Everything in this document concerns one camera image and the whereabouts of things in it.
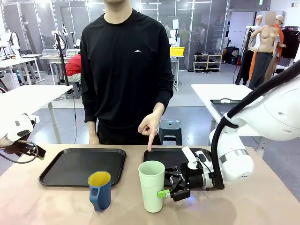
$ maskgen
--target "shoe rack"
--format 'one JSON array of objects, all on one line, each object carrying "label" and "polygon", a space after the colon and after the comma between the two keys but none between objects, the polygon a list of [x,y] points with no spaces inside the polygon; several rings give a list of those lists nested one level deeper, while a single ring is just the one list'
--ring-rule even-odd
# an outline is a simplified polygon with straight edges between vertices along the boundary
[{"label": "shoe rack", "polygon": [[219,72],[221,68],[221,63],[222,63],[221,55],[194,55],[193,70],[194,72],[201,71],[201,70],[217,70]]}]

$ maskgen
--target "mug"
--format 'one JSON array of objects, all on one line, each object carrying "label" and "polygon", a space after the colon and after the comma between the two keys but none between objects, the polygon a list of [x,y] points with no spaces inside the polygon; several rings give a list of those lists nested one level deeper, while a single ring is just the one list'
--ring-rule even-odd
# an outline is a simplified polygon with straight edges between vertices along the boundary
[{"label": "mug", "polygon": [[144,162],[139,166],[139,176],[144,208],[151,213],[161,211],[163,199],[158,197],[158,192],[164,190],[164,164],[158,161]]},{"label": "mug", "polygon": [[111,204],[111,175],[106,171],[94,172],[88,178],[90,202],[96,212],[106,210]]}]

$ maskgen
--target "stool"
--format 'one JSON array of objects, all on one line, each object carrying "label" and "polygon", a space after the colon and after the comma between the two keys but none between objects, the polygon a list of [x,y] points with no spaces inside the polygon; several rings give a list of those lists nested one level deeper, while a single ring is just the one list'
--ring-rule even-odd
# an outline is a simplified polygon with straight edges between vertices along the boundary
[{"label": "stool", "polygon": [[174,141],[176,145],[182,145],[181,123],[178,120],[162,120],[159,124],[158,135],[161,144],[164,141]]},{"label": "stool", "polygon": [[[74,90],[74,98],[79,99],[82,94],[79,82],[75,82],[75,83],[69,82],[69,85],[73,86],[72,91]],[[66,99],[68,99],[69,96],[70,95],[66,92]]]}]

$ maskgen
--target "yellow bin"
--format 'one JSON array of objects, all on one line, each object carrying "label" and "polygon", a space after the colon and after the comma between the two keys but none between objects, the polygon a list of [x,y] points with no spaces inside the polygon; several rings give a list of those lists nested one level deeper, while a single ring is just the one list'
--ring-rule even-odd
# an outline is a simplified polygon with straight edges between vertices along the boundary
[{"label": "yellow bin", "polygon": [[170,56],[183,56],[184,47],[170,47]]}]

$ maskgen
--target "green cup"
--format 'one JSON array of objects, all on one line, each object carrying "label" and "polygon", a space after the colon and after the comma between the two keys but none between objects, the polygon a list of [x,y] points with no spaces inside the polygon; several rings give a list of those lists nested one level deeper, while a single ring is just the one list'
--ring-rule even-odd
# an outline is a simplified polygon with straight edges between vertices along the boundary
[{"label": "green cup", "polygon": [[155,213],[161,211],[163,199],[158,192],[164,190],[165,166],[158,161],[147,161],[139,166],[142,198],[146,211]]}]

